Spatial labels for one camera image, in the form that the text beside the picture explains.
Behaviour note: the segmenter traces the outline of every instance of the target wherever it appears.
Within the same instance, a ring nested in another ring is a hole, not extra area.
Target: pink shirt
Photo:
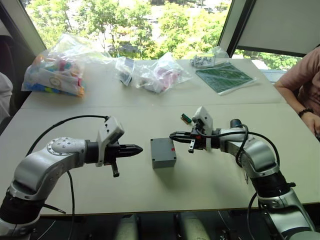
[[[320,46],[304,56],[279,81],[291,91],[300,88],[298,101],[320,116]]]

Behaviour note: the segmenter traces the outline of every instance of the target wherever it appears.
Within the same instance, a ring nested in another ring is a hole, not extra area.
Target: hand
[[[314,135],[320,135],[320,116],[306,112],[302,115],[301,119]]]

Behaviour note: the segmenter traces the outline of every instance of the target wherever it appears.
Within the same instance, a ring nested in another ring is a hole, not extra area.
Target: black bracelet
[[[299,117],[301,118],[302,117],[302,115],[303,114],[305,114],[305,113],[314,113],[314,111],[311,109],[311,108],[305,108],[305,109],[303,109],[302,111],[300,111],[299,113],[298,113],[298,115],[299,115]]]

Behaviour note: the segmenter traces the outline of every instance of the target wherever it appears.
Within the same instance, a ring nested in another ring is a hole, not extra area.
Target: green foliage
[[[174,52],[179,44],[185,42],[189,35],[187,8],[176,3],[165,2],[164,14],[159,19],[164,52]]]
[[[189,53],[208,52],[217,45],[228,11],[208,13],[198,9],[190,15],[190,9],[175,3],[165,3],[165,12],[159,19],[162,52],[172,52],[177,59],[192,57]]]
[[[139,1],[136,1],[134,8],[128,13],[129,25],[134,28],[130,34],[130,42],[138,48],[140,59],[148,58],[155,47],[155,43],[152,40],[152,25],[146,18],[150,14],[150,3]]]
[[[82,0],[76,20],[79,25],[78,32],[81,35],[94,35],[100,39],[101,46],[107,50],[107,36],[111,35],[112,46],[119,48],[119,28],[128,26],[128,9],[118,6],[114,0]]]
[[[269,69],[274,70],[289,70],[301,59],[301,57],[295,56],[239,49],[237,49],[234,54],[242,55],[245,59],[263,61]]]
[[[47,48],[51,48],[63,32],[72,32],[65,0],[32,0],[26,11]]]
[[[23,0],[26,10],[47,48],[52,47],[63,32],[75,33],[93,41],[99,40],[110,54],[134,59],[157,59],[172,52],[177,59],[192,58],[198,52],[208,52],[217,45],[230,5],[221,2],[214,13],[202,8],[203,0],[136,0],[134,7],[119,6],[118,0],[81,1],[73,26],[68,18],[72,0]],[[160,38],[152,39],[151,4],[164,4],[164,13],[158,19]],[[265,52],[236,50],[245,59],[265,62],[270,69],[287,70],[299,57]]]

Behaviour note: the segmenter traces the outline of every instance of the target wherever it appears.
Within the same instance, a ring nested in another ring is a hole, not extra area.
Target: silver robotic arm
[[[110,117],[99,129],[96,142],[60,137],[26,156],[17,166],[0,207],[0,237],[30,236],[41,208],[66,171],[95,163],[97,167],[111,165],[113,176],[118,177],[116,158],[142,151],[137,145],[118,143],[124,132],[116,118]]]
[[[213,130],[211,116],[204,107],[200,107],[192,121],[194,126],[191,132],[174,132],[170,138],[177,142],[190,143],[190,153],[193,153],[194,149],[220,149],[237,156],[245,138],[245,128],[240,120],[233,119],[230,129]],[[272,239],[320,239],[320,233],[315,232],[313,222],[292,188],[295,184],[286,182],[275,155],[267,144],[249,134],[239,155],[239,164],[257,192],[262,205],[262,216]]]

